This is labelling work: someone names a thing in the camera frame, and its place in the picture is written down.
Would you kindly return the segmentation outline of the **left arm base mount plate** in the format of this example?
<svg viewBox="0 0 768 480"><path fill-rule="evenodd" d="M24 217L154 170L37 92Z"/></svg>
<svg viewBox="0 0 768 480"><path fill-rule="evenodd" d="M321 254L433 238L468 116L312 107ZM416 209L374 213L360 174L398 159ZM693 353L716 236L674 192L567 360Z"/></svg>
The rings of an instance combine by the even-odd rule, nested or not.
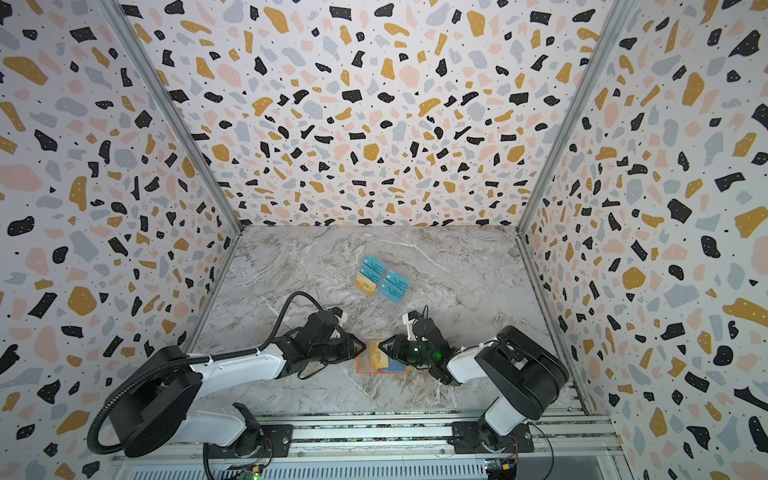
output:
<svg viewBox="0 0 768 480"><path fill-rule="evenodd" d="M259 430L247 427L229 446L209 444L208 457L241 461L286 458L292 444L293 432L294 427L291 424L261 425Z"/></svg>

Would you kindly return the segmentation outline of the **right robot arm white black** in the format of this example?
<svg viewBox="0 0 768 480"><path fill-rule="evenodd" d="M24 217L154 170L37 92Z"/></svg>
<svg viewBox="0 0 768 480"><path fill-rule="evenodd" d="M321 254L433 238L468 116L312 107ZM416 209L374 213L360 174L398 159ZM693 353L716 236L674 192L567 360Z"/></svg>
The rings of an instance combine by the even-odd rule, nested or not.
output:
<svg viewBox="0 0 768 480"><path fill-rule="evenodd" d="M412 311L403 316L405 334L379 343L391 360L427 371L448 386L488 379L499 396L476 422L452 425L451 444L458 453L511 449L513 433L529 420L538 420L569 380L564 364L514 326L473 347L453 348L432 318Z"/></svg>

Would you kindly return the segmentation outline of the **orange card holder wallet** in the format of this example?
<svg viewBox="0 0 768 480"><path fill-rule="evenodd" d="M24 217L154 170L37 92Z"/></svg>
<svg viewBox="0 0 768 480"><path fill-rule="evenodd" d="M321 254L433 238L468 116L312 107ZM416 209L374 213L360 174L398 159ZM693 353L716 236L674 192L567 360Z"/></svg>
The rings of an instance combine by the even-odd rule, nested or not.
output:
<svg viewBox="0 0 768 480"><path fill-rule="evenodd" d="M355 371L362 375L405 375L408 367L379 349L380 340L365 339L366 349L357 357Z"/></svg>

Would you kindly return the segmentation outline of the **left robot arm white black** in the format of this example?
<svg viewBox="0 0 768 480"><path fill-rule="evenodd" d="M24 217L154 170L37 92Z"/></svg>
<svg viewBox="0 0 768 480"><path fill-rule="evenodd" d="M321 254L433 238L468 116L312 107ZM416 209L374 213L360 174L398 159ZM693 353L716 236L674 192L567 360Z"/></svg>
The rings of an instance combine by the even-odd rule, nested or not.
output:
<svg viewBox="0 0 768 480"><path fill-rule="evenodd" d="M319 310L263 348L196 357L175 346L160 349L105 401L89 428L89 449L136 458L168 443L203 443L241 458L286 456L289 427L269 430L244 404L217 404L210 397L299 376L311 363L326 367L356 359L366 345L341 327L343 317L338 307Z"/></svg>

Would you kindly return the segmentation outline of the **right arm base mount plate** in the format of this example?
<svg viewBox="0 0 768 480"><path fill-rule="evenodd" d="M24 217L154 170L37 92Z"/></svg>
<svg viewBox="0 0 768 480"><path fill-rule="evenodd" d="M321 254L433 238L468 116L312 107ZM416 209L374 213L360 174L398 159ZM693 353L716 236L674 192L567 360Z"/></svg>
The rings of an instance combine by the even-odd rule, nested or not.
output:
<svg viewBox="0 0 768 480"><path fill-rule="evenodd" d="M499 435L480 420L454 422L447 440L456 454L503 454L531 453L534 444L525 423L517 425L510 433Z"/></svg>

